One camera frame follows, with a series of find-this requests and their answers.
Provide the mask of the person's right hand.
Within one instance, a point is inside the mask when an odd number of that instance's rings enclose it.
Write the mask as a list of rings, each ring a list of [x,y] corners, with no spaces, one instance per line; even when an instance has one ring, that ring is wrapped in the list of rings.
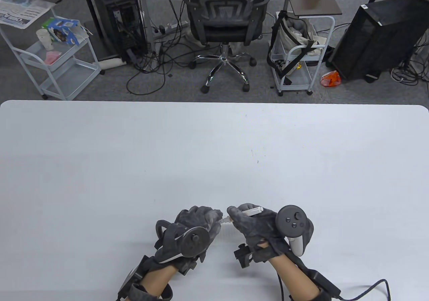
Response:
[[[264,208],[261,213],[253,216],[245,214],[245,211],[257,207],[252,203],[243,203],[238,207],[227,208],[234,227],[245,237],[253,261],[266,262],[280,255],[291,256],[285,237],[277,229],[276,212]]]

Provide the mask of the person's left hand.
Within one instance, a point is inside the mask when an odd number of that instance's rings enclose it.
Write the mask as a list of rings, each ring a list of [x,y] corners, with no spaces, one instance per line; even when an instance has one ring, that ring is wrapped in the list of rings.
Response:
[[[173,223],[159,220],[155,230],[155,263],[159,268],[172,265],[182,275],[204,262],[208,248],[221,230],[223,213],[208,206],[182,210]]]

